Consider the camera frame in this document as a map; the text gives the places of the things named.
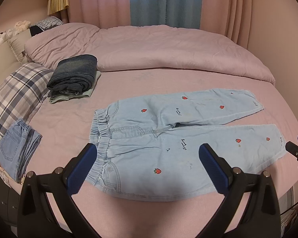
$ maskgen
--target wall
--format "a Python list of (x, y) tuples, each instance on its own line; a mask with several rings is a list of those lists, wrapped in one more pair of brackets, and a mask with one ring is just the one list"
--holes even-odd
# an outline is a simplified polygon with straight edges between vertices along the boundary
[(0, 32), (20, 20), (36, 23), (47, 17), (48, 0), (4, 0), (0, 6)]
[(298, 3), (252, 0), (247, 49), (276, 78), (276, 88), (298, 120)]

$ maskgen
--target red strawberry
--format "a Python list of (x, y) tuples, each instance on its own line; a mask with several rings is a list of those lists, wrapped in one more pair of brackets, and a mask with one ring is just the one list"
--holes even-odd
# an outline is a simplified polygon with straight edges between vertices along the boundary
[(161, 170), (160, 170), (159, 168), (155, 168), (155, 169), (154, 169), (154, 173), (155, 173), (155, 174), (159, 174), (159, 173), (161, 173)]

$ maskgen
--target checkered cloth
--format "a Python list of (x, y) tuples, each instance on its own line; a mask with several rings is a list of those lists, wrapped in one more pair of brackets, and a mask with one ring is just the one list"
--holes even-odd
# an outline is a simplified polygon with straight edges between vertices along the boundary
[(64, 22), (62, 22), (60, 19), (58, 19), (55, 16), (47, 17), (44, 20), (39, 21), (38, 23), (34, 24), (35, 26), (38, 26), (43, 31), (54, 28), (59, 25), (63, 25)]
[(40, 64), (27, 63), (0, 85), (0, 139), (19, 118), (30, 122), (47, 97), (46, 85), (52, 73)]

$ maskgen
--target black cable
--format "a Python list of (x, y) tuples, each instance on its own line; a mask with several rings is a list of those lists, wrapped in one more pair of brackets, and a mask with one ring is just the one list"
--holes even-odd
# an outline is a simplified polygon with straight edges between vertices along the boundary
[(289, 210), (291, 210), (293, 207), (295, 207), (295, 206), (297, 206), (297, 205), (298, 205), (298, 202), (297, 202), (295, 205), (291, 206), (291, 207), (290, 207), (289, 209), (287, 209), (286, 211), (282, 212), (280, 215), (285, 214), (286, 212), (288, 212)]

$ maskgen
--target light blue jeans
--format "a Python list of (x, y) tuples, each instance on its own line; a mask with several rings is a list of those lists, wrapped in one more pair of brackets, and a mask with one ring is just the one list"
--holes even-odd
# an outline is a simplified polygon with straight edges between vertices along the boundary
[(274, 124), (224, 126), (263, 110), (247, 90), (211, 89), (129, 98), (95, 111), (98, 156), (87, 180), (105, 193), (173, 201), (215, 191), (199, 160), (209, 143), (232, 167), (257, 173), (285, 153)]
[(41, 134), (20, 118), (0, 140), (0, 165), (17, 183), (20, 183), (41, 138)]

